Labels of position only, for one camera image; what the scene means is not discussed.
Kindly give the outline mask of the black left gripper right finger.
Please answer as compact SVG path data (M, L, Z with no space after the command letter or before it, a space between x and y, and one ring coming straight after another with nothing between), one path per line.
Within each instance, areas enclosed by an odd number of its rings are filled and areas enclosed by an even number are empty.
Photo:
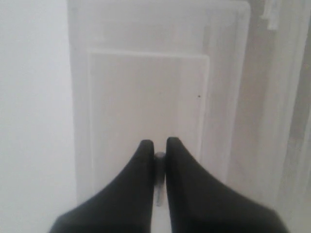
M279 215L206 171L181 140L166 144L166 184L174 233L287 233Z

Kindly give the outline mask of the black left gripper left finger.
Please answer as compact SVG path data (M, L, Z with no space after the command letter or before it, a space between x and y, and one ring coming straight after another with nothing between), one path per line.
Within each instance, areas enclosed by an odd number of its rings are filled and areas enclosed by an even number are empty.
M52 233L149 233L154 144L142 140L124 169L98 194L57 218Z

